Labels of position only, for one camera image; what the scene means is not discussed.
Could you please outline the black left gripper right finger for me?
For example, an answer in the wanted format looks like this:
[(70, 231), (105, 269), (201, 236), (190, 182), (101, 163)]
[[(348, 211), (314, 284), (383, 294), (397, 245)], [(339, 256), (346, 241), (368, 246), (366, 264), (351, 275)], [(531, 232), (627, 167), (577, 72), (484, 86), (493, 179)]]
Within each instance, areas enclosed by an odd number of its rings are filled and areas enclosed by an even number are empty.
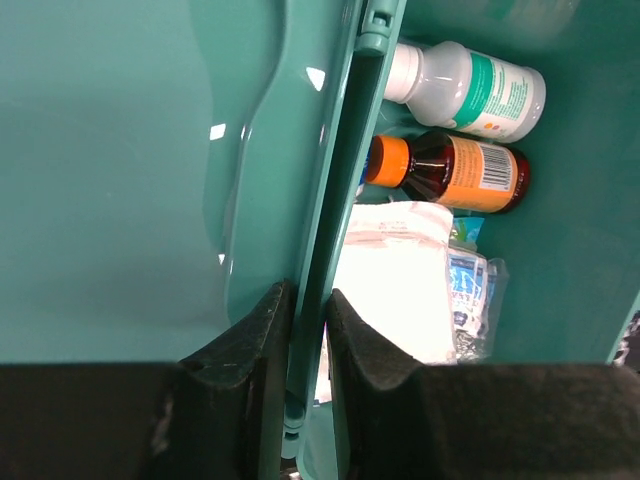
[(326, 306), (342, 479), (635, 479), (639, 377), (591, 364), (425, 365)]

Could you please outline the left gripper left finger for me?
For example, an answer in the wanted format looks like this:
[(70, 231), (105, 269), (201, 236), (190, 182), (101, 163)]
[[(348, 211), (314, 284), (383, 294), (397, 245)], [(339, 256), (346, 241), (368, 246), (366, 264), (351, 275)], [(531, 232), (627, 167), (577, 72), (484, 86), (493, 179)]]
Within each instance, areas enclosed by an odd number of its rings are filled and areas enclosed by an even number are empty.
[(1, 369), (5, 479), (275, 479), (295, 289), (177, 363)]

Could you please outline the white gauze pad packet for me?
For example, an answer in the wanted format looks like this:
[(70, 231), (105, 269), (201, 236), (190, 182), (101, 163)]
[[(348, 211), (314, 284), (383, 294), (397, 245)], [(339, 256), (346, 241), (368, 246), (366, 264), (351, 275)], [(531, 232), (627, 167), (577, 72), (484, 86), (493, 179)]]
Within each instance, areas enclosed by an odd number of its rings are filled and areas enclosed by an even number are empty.
[(332, 285), (368, 325), (425, 364), (457, 362), (452, 225), (453, 213), (434, 203), (356, 204)]

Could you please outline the bag of blue-white packets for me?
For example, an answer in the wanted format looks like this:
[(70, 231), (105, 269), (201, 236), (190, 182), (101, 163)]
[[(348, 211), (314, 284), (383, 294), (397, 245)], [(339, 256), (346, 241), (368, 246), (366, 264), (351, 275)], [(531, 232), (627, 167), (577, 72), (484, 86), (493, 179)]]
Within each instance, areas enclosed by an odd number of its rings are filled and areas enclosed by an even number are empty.
[(503, 259), (460, 248), (448, 259), (456, 359), (479, 363), (493, 352), (509, 272)]

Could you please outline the brown bottle orange cap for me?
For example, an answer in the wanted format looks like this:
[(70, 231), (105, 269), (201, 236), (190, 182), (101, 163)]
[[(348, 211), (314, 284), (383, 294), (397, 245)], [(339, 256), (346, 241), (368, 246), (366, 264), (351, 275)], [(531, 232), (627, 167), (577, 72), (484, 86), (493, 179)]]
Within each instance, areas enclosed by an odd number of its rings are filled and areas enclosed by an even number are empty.
[(517, 149), (429, 131), (413, 139), (374, 136), (364, 180), (414, 201), (506, 213), (527, 194), (531, 168)]

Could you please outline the teal medicine kit box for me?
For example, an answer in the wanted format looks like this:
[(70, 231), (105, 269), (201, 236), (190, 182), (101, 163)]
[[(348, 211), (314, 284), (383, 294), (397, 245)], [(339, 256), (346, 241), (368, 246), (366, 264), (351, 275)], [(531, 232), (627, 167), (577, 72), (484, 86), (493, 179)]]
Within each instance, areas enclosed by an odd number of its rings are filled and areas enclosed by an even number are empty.
[(295, 289), (277, 478), (342, 479), (326, 306), (399, 43), (540, 72), (509, 281), (480, 365), (614, 366), (639, 323), (635, 1), (5, 1), (1, 369), (177, 363)]

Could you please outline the white bottle green label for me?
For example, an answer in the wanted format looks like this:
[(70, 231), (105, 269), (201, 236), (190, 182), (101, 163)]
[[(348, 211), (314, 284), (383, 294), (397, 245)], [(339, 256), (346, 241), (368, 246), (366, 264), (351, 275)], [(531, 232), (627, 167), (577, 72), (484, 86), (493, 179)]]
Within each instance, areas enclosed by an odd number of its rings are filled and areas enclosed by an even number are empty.
[(536, 126), (546, 101), (542, 75), (463, 45), (399, 43), (384, 91), (415, 120), (508, 144)]

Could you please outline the blue-white swab bag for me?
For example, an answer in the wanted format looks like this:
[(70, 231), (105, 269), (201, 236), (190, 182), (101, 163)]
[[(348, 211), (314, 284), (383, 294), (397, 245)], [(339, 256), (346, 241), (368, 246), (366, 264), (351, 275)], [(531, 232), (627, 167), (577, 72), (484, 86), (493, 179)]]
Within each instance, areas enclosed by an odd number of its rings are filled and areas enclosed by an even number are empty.
[(454, 217), (450, 241), (462, 244), (476, 244), (483, 224), (483, 217)]

